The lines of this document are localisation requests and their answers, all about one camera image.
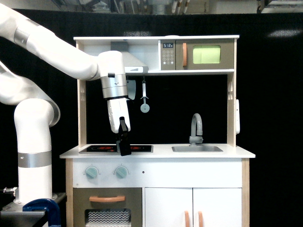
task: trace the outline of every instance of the blue clamp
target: blue clamp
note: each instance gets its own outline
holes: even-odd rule
[[[47,211],[47,221],[49,227],[61,227],[60,208],[58,204],[51,199],[33,200],[23,206],[25,211],[45,210]]]

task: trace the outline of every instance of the oven window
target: oven window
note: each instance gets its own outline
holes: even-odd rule
[[[220,63],[221,47],[219,45],[200,45],[193,48],[194,64]]]
[[[130,209],[85,210],[85,227],[131,227]]]

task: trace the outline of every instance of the cabinet handle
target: cabinet handle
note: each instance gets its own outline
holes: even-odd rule
[[[189,215],[188,215],[188,211],[185,211],[185,227],[189,227]]]
[[[187,46],[183,43],[183,67],[187,66]]]
[[[91,202],[120,202],[125,201],[125,196],[117,196],[117,197],[107,197],[107,198],[100,198],[98,196],[90,196],[89,201]]]
[[[199,227],[203,227],[203,216],[202,216],[202,211],[199,211]]]

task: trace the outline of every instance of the microwave handle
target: microwave handle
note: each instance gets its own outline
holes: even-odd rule
[[[90,196],[89,201],[91,202],[121,202],[125,201],[125,196],[117,196],[117,197],[107,197],[101,198],[98,196]]]
[[[187,46],[183,43],[183,67],[187,66]]]

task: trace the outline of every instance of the ceiling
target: ceiling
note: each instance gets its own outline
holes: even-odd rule
[[[173,10],[174,1],[178,2],[178,0],[0,0],[0,3],[13,9],[127,14],[303,12],[302,0],[179,0],[182,1],[180,7]]]

